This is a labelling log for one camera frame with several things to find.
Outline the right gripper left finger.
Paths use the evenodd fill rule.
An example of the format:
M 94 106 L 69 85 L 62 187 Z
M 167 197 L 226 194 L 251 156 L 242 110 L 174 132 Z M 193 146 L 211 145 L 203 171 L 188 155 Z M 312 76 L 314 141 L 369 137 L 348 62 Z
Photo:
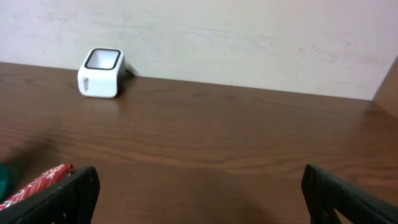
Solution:
M 99 192 L 100 180 L 95 167 L 86 167 L 2 210 L 1 223 L 90 224 Z

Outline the red orange chocolate bar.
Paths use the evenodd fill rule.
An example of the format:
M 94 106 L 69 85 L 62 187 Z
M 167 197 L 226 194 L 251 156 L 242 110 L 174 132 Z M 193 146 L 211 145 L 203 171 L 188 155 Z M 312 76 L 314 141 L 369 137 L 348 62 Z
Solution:
M 1 204 L 1 210 L 9 208 L 60 182 L 64 178 L 68 177 L 72 170 L 72 164 L 60 164 L 59 166 L 55 166 L 43 172 L 40 176 L 27 184 L 24 188 L 20 189 L 17 193 L 5 199 L 5 201 L 3 201 Z

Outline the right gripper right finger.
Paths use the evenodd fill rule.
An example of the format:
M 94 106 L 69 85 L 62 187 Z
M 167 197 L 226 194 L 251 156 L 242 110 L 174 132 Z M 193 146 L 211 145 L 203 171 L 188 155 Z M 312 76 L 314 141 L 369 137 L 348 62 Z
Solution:
M 397 207 L 307 164 L 301 188 L 311 224 L 340 223 L 340 212 L 352 223 L 397 224 Z

